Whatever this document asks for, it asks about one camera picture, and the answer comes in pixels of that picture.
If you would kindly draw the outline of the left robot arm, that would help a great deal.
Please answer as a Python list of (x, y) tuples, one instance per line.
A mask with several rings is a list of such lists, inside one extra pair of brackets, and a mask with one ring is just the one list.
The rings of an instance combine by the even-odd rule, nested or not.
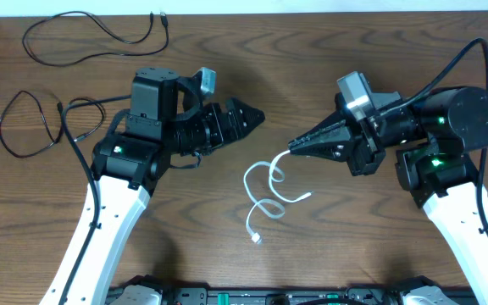
[(130, 107), (113, 118), (105, 137), (83, 163), (89, 186), (79, 223), (44, 304), (102, 304), (125, 244), (153, 196), (171, 157), (202, 158), (249, 135), (263, 111), (231, 98), (205, 103), (216, 74), (191, 77), (172, 69), (137, 70)]

